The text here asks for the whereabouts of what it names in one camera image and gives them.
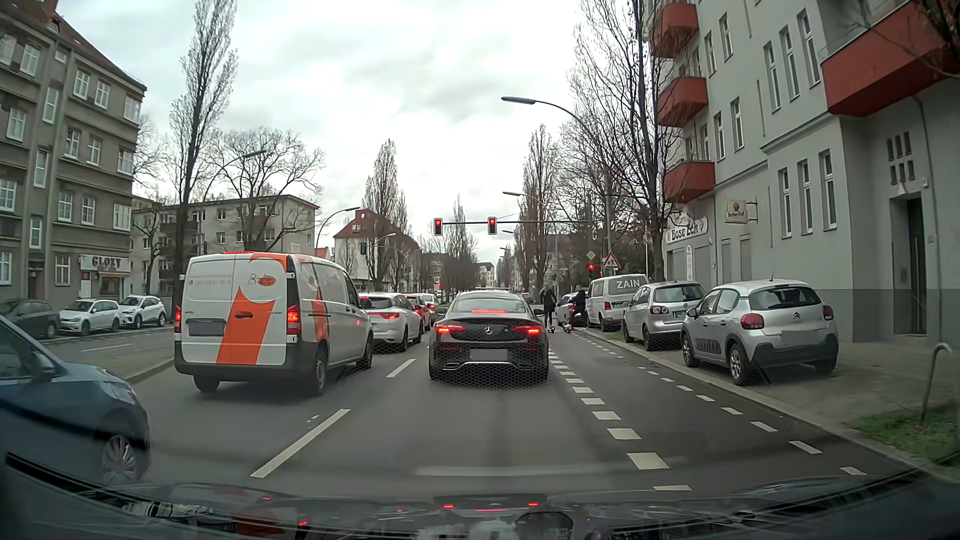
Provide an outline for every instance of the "curb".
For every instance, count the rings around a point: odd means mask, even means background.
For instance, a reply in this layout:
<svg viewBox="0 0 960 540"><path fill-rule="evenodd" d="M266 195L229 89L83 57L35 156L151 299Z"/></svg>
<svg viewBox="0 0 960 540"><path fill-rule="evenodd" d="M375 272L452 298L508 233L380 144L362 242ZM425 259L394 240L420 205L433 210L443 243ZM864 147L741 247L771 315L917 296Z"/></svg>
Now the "curb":
<svg viewBox="0 0 960 540"><path fill-rule="evenodd" d="M683 373L684 375L692 377L693 379L696 379L704 384L715 386L722 390L726 390L728 392L736 394L742 398L746 398L748 400L756 402L767 408L772 408L777 412L782 412L783 414L792 416L802 422L806 422L812 426L820 428L821 430L825 430L830 433L833 433L834 435L843 437L855 444L858 444L862 447L866 447L879 454L883 454L891 459L895 459L896 461L899 461L911 467L921 469L922 471L925 471L938 479L943 479L951 482L960 481L960 471L957 471L949 467L942 467L935 463L931 463L930 461L923 459L921 457L908 454L892 446L888 446L883 443L877 442L873 439L864 437L862 434L860 434L859 431L851 428L847 428L846 426L843 426L832 420L829 420L828 418L825 418L817 413L803 410L787 402L782 402L777 398L771 398L769 396L765 396L759 392L750 390L748 388L744 388L742 386L737 386L730 382L726 382L725 380L719 380L714 376L702 373L695 369L690 369L673 360L669 360L662 356L657 356L653 353L648 353L645 349L641 349L638 346L630 345L622 341L608 339L604 337L602 334L597 333L596 331L587 330L587 332L589 333L589 335L592 335L597 339L602 339L607 343L610 343L612 345L615 345L616 347L619 347L620 349L629 351L631 353L634 353L635 355L643 356L664 367L670 368L676 372Z"/></svg>

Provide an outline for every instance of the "building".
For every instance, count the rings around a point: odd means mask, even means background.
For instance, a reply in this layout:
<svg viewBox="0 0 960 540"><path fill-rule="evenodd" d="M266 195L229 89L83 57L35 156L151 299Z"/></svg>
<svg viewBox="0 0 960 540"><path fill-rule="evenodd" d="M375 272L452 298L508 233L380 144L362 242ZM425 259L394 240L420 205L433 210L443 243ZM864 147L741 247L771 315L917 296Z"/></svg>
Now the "building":
<svg viewBox="0 0 960 540"><path fill-rule="evenodd" d="M131 196L147 88L56 12L0 8L0 298L131 292Z"/></svg>
<svg viewBox="0 0 960 540"><path fill-rule="evenodd" d="M420 282L420 245L371 209L355 210L353 218L333 235L333 253L358 290L407 292ZM377 270L382 283L376 282Z"/></svg>
<svg viewBox="0 0 960 540"><path fill-rule="evenodd" d="M673 59L658 122L683 132L667 200L668 278L814 285L840 337L927 345L960 274L960 81L903 0L673 2L651 50Z"/></svg>
<svg viewBox="0 0 960 540"><path fill-rule="evenodd" d="M172 296L177 277L172 243L177 232L177 205L164 206L137 197L133 206L132 290ZM317 209L309 201L286 194L254 201L196 203L188 212L183 249L188 257L243 250L312 254Z"/></svg>

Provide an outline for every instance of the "grey building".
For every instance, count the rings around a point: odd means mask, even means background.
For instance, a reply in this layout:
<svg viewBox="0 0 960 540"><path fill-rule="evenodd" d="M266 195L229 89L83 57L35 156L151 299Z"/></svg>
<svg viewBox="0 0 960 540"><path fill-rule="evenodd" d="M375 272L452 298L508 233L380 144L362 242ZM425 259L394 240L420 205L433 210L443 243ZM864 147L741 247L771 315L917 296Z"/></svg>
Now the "grey building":
<svg viewBox="0 0 960 540"><path fill-rule="evenodd" d="M808 281L844 340L960 335L943 310L960 285L960 81L929 68L950 58L916 4L676 2L651 22L674 62L658 122L683 133L668 277Z"/></svg>
<svg viewBox="0 0 960 540"><path fill-rule="evenodd" d="M0 298L132 290L131 194L146 87L56 13L5 2L0 39Z"/></svg>

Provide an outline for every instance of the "white vw van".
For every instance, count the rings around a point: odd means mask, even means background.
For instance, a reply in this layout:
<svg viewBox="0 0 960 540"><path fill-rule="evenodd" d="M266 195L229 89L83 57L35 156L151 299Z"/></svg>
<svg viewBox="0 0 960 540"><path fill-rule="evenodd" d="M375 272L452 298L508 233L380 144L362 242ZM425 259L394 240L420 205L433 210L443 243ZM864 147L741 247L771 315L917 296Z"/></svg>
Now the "white vw van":
<svg viewBox="0 0 960 540"><path fill-rule="evenodd" d="M232 252L190 259L174 314L174 365L202 392L221 380L289 378L313 394L326 371L372 363L373 330L353 281L309 255Z"/></svg>

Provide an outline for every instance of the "silver hatchback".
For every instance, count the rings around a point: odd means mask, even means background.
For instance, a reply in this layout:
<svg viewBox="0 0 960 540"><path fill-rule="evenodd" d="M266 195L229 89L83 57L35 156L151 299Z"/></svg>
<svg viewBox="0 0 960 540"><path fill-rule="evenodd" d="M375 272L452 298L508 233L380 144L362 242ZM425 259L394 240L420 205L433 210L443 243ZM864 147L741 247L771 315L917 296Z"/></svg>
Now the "silver hatchback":
<svg viewBox="0 0 960 540"><path fill-rule="evenodd" d="M833 309L809 284L757 280L713 287L683 324L684 363L725 365L744 385L764 368L811 364L820 375L837 362Z"/></svg>

